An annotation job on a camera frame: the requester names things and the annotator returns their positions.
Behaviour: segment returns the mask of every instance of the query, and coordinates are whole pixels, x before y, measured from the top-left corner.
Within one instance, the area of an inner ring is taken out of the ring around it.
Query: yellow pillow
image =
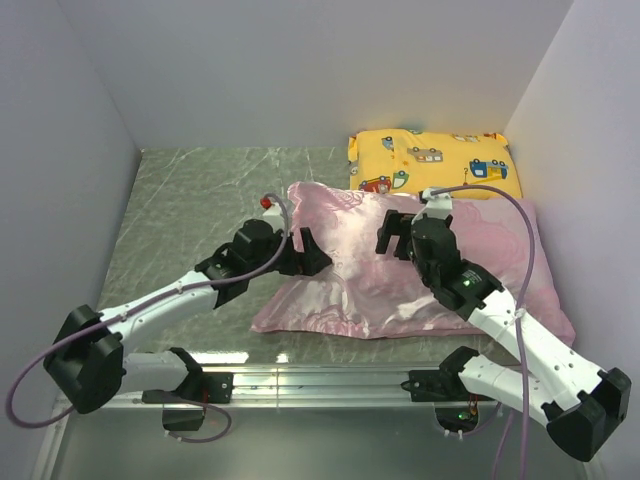
[[[348,156],[352,190],[418,193],[427,187],[492,185],[522,198],[507,140],[498,133],[371,130],[349,139]],[[497,194],[465,190],[454,196],[486,199]]]

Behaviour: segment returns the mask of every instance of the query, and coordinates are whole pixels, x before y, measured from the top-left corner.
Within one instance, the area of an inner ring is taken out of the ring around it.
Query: gray wall
[[[503,130],[571,0],[60,0],[141,147]]]
[[[139,153],[60,7],[0,1],[0,397],[66,314],[95,304]],[[41,368],[19,413],[51,411]],[[42,431],[0,416],[0,471],[26,478]]]
[[[615,480],[640,468],[639,22],[633,0],[577,0],[506,130],[579,351],[635,382]]]

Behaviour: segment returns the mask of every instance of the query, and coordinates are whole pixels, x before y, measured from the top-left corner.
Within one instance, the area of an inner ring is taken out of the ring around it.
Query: green marble surface
[[[116,306],[163,287],[258,217],[265,192],[286,196],[296,181],[348,187],[346,148],[148,149],[131,194],[100,301]],[[139,351],[179,346],[211,363],[435,364],[460,345],[502,363],[510,357],[486,336],[359,340],[306,332],[249,331],[253,316],[287,281],[251,281],[247,293],[185,319]]]

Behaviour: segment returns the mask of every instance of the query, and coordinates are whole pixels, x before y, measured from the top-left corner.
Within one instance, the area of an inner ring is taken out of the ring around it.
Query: red car print
[[[382,175],[373,180],[365,180],[360,184],[358,190],[373,193],[388,193],[389,190],[391,190],[391,179]]]

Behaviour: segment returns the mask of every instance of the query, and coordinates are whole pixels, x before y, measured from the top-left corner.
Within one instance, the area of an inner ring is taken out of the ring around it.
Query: cartoon car print
[[[457,133],[452,133],[451,136],[460,142],[478,143],[480,141],[475,135],[458,135]]]
[[[409,181],[409,174],[404,170],[395,172],[393,174],[393,181],[391,182],[391,188],[397,189],[403,187]]]
[[[474,158],[469,162],[471,174],[476,178],[482,178],[483,181],[505,179],[509,173],[509,167],[503,161],[491,160],[490,162],[481,162]]]
[[[349,175],[357,175],[358,174],[358,160],[353,162],[349,162]]]
[[[443,160],[442,152],[435,148],[407,148],[407,152],[415,157],[418,162],[431,163],[441,162]]]
[[[393,138],[391,137],[384,137],[382,139],[382,145],[384,146],[384,148],[386,148],[387,150],[391,150],[393,152]]]
[[[365,180],[360,184],[358,190],[374,193],[388,193],[391,190],[391,179],[384,175],[374,178],[373,180]]]

